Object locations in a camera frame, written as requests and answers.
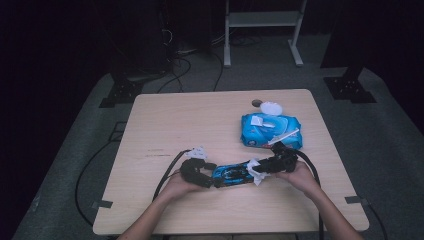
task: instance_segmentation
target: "crumpled white wipe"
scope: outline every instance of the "crumpled white wipe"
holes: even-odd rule
[[[247,171],[250,175],[253,176],[253,182],[256,184],[256,186],[258,186],[265,177],[271,176],[269,173],[258,173],[253,170],[253,167],[261,165],[258,160],[258,158],[253,158],[249,161],[249,163],[247,163]]]

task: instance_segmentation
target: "table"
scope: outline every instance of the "table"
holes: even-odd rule
[[[297,50],[297,39],[302,26],[307,0],[302,0],[299,11],[273,12],[230,12],[230,0],[226,0],[224,66],[231,66],[230,28],[231,27],[294,27],[293,39],[288,40],[296,66],[303,66]]]
[[[100,207],[93,231],[120,234],[150,204],[154,191],[174,157],[203,146],[207,161],[240,163],[272,155],[268,149],[246,147],[240,140],[240,118],[259,111],[253,99],[281,104],[283,114],[302,124],[301,149],[316,166],[322,188],[357,230],[368,219],[308,90],[261,90],[140,95],[134,102],[104,195],[111,207]],[[185,160],[182,158],[177,169]],[[259,186],[244,184],[189,193],[172,203],[156,234],[276,233],[318,230],[318,212],[301,192],[281,179],[266,178]]]

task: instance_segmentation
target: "forearm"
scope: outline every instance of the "forearm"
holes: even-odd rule
[[[122,233],[121,236],[119,236],[118,240],[150,239],[150,235],[155,230],[162,213],[170,201],[170,199],[165,199],[159,195],[144,211],[144,213],[124,233]]]
[[[363,239],[323,190],[318,189],[307,196],[316,205],[332,239]]]

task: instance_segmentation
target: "wet wipes package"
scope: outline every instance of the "wet wipes package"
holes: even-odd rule
[[[281,141],[287,147],[302,147],[301,124],[295,117],[252,113],[241,117],[243,144],[248,147],[271,148]]]

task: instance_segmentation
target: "white metal frame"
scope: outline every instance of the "white metal frame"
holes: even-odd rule
[[[230,54],[230,28],[231,27],[295,27],[293,39],[289,39],[289,47],[296,66],[303,66],[302,58],[297,50],[296,43],[299,37],[307,0],[302,1],[299,11],[275,11],[275,12],[232,12],[230,13],[230,0],[226,0],[225,14],[225,45],[224,66],[231,66]]]

